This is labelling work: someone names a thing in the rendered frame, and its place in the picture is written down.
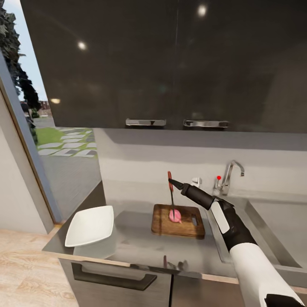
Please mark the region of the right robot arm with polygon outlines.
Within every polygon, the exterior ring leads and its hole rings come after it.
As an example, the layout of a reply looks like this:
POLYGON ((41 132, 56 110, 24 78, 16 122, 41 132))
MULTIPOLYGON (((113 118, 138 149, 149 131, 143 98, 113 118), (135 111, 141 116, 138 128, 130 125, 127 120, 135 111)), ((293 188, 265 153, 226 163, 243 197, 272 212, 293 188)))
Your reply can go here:
POLYGON ((236 214, 233 204, 200 189, 200 177, 193 177, 191 185, 170 178, 168 181, 193 202, 207 210, 211 208, 234 264, 246 307, 305 307, 281 275, 275 272, 236 214))

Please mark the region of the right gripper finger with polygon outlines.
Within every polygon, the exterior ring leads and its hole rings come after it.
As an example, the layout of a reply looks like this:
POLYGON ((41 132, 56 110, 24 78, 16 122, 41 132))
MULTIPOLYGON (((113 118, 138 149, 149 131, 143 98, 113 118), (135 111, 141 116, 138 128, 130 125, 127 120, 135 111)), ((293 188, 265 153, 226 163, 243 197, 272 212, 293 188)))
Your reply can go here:
POLYGON ((185 183, 183 184, 183 183, 180 183, 180 182, 178 182, 178 181, 175 181, 175 180, 172 180, 172 179, 168 179, 168 181, 170 182, 170 183, 172 183, 176 188, 178 188, 179 190, 183 190, 183 188, 184 188, 184 186, 185 186, 185 183))

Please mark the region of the vidalia onion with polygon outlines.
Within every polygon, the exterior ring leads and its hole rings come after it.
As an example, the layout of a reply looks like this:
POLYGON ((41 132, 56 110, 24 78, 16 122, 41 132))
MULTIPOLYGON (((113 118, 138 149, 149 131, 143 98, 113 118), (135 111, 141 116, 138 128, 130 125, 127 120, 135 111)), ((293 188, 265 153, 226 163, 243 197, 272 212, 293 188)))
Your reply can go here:
POLYGON ((179 223, 182 223, 181 222, 181 214, 178 210, 175 210, 174 209, 174 215, 175 217, 173 218, 173 209, 170 210, 170 214, 169 214, 169 218, 172 222, 179 222, 179 223))

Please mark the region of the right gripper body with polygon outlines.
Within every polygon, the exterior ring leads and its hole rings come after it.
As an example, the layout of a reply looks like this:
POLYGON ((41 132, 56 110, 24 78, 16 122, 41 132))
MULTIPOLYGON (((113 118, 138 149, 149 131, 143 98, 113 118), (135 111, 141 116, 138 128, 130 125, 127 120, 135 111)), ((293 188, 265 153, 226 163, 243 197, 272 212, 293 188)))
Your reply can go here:
POLYGON ((190 184, 185 184, 183 190, 181 191, 181 194, 188 197, 189 199, 191 199, 193 202, 197 203, 198 205, 200 205, 200 201, 202 196, 205 194, 206 192, 203 191, 202 189, 194 186, 194 185, 190 185, 190 184))

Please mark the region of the cutting board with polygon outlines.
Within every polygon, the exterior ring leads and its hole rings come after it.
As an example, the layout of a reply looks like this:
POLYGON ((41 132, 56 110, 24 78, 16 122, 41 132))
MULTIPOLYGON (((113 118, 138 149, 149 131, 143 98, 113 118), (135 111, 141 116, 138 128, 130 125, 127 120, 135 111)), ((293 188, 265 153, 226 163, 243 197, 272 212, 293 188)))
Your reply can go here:
POLYGON ((152 232, 183 235, 192 237, 205 237, 205 229, 197 207, 190 206, 174 206, 181 214, 181 222, 172 222, 169 218, 172 205, 155 204, 152 218, 152 232), (197 226, 193 224, 192 215, 196 216, 197 226))

